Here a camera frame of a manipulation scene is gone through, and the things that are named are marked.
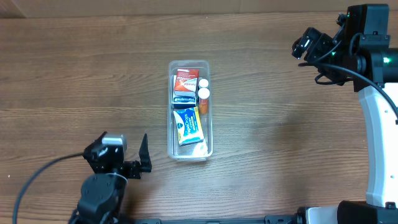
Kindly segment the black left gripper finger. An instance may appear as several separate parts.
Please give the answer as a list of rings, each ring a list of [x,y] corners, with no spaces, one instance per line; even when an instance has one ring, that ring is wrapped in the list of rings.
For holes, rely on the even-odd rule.
[[[139,157],[141,161],[141,172],[150,173],[152,171],[152,162],[149,154],[149,145],[147,134],[144,135],[139,149]]]
[[[93,141],[94,144],[101,144],[102,139],[107,135],[107,131],[104,131],[97,139]]]

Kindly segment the clear plastic container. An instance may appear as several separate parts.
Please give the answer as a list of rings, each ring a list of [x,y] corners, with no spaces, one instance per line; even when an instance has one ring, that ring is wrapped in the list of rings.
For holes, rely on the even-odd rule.
[[[203,129],[204,140],[196,143],[180,146],[178,144],[177,127],[173,111],[184,110],[175,109],[171,104],[173,76],[177,74],[179,68],[192,68],[199,70],[198,82],[201,78],[209,81],[209,105],[207,114],[200,114],[201,126]],[[198,90],[197,84],[197,105],[198,108]],[[168,137],[168,154],[173,159],[186,161],[204,161],[213,153],[213,115],[212,115],[212,89],[210,66],[206,60],[175,60],[169,63],[169,83],[168,83],[168,115],[167,115],[167,137]]]

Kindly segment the blue yellow VapoDrops box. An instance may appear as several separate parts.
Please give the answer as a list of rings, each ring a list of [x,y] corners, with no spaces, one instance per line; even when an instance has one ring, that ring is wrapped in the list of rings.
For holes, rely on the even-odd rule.
[[[180,146],[204,140],[200,114],[197,107],[173,111]]]

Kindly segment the white blue Hansaplast box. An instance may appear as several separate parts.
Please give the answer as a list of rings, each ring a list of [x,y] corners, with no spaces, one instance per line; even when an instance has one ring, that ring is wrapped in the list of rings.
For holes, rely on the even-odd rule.
[[[194,92],[190,95],[177,95],[174,92],[174,86],[176,82],[176,75],[173,76],[173,84],[172,84],[172,97],[171,104],[175,109],[187,109],[193,108],[197,105],[197,93]]]

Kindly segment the orange effervescent tablet tube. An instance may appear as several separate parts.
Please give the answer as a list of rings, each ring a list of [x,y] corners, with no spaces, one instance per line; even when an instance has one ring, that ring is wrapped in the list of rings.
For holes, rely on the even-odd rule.
[[[198,107],[201,114],[207,114],[209,105],[210,91],[207,88],[198,90]]]

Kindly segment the red Panadol box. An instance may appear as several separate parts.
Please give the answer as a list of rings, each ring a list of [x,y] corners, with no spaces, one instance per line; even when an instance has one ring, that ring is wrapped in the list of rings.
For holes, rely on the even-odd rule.
[[[179,68],[177,70],[174,93],[177,96],[196,96],[199,70]]]

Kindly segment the dark Woods syrup bottle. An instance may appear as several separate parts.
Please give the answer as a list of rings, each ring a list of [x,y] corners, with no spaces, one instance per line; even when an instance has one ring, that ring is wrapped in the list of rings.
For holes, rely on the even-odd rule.
[[[198,82],[198,87],[199,88],[208,88],[209,87],[209,81],[205,78],[201,78]]]

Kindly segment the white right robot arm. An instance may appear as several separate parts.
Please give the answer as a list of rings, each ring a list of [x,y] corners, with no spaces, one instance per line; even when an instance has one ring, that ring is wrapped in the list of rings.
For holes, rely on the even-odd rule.
[[[292,46],[303,67],[315,67],[319,85],[352,82],[366,125],[369,175],[363,201],[302,207],[283,223],[397,222],[397,49],[387,33],[389,6],[350,6],[329,36],[310,27]]]

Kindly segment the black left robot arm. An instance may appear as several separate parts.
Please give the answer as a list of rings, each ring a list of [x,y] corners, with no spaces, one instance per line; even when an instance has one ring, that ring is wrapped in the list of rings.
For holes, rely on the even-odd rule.
[[[120,208],[129,179],[150,173],[152,163],[145,134],[139,161],[126,161],[127,141],[122,134],[104,132],[83,151],[94,174],[81,186],[81,197],[69,223],[120,223]]]

